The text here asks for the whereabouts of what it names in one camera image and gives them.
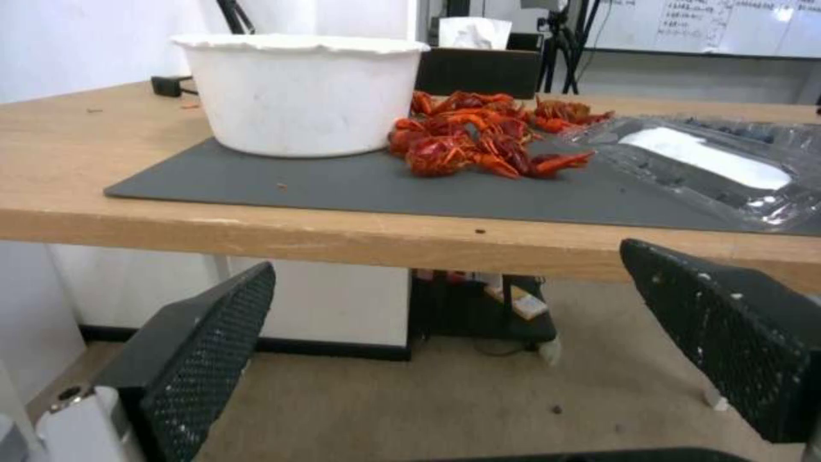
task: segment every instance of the wooden table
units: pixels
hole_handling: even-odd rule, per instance
[[[620,114],[819,122],[810,106],[578,100]],[[211,136],[203,112],[182,107],[194,102],[139,83],[0,106],[0,238],[626,280],[618,244],[633,237],[821,287],[821,238],[105,197],[106,186]]]

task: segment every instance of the white paper inside bag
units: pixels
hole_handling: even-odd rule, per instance
[[[439,20],[439,46],[453,49],[506,49],[513,23],[484,17]]]
[[[791,181],[790,175],[777,167],[706,146],[705,142],[666,127],[648,128],[619,140],[755,189],[776,190]]]

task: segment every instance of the gray mat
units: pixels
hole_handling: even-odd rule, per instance
[[[548,141],[531,152],[555,149]],[[105,190],[107,196],[302,209],[740,231],[651,184],[594,160],[557,179],[509,180],[478,171],[416,178],[396,157],[332,159],[248,155],[213,138]],[[790,234],[821,235],[821,215]]]

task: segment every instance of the pile of crawfish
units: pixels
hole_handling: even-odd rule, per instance
[[[538,97],[536,108],[527,111],[510,95],[463,91],[437,104],[427,93],[415,91],[410,112],[410,118],[397,120],[388,140],[391,153],[421,177],[453,175],[477,165],[507,178],[552,178],[559,170],[585,167],[593,151],[530,157],[527,144],[542,138],[533,128],[559,133],[612,116],[592,114],[586,104]],[[474,135],[467,129],[469,124]]]

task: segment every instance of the white bowl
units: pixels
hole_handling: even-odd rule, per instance
[[[317,35],[176,35],[213,134],[230,148],[327,157],[383,148],[427,44]]]

